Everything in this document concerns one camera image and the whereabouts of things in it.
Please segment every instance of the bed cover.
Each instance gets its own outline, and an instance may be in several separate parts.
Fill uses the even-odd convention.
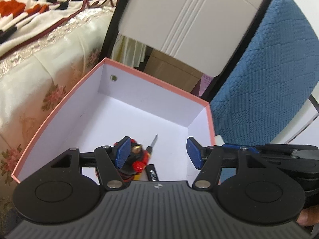
[[[0,0],[1,234],[12,214],[11,172],[46,117],[97,64],[117,2]],[[118,35],[112,59],[136,67],[145,47]]]

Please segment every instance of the screwdriver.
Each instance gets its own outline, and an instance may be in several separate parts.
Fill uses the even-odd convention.
[[[146,151],[147,151],[149,154],[152,154],[153,147],[154,147],[154,145],[155,145],[155,143],[156,143],[156,141],[157,141],[157,138],[158,138],[158,135],[155,136],[155,138],[154,138],[153,142],[151,143],[151,145],[146,148]]]

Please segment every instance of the blue textured fabric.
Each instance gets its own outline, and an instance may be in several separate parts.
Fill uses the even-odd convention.
[[[246,51],[211,101],[225,143],[271,142],[319,80],[319,40],[293,0],[273,0]]]

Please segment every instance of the human hand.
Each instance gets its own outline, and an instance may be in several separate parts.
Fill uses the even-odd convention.
[[[308,227],[319,223],[319,205],[303,209],[297,219],[301,226]]]

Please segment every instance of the box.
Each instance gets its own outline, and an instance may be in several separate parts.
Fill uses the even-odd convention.
[[[58,104],[37,131],[12,177],[23,181],[68,148],[93,152],[124,136],[147,147],[160,181],[194,181],[198,170],[186,152],[194,136],[215,145],[209,103],[110,59],[95,66]],[[87,174],[93,180],[95,172]]]
[[[192,91],[203,75],[189,65],[155,49],[144,72],[187,92]]]

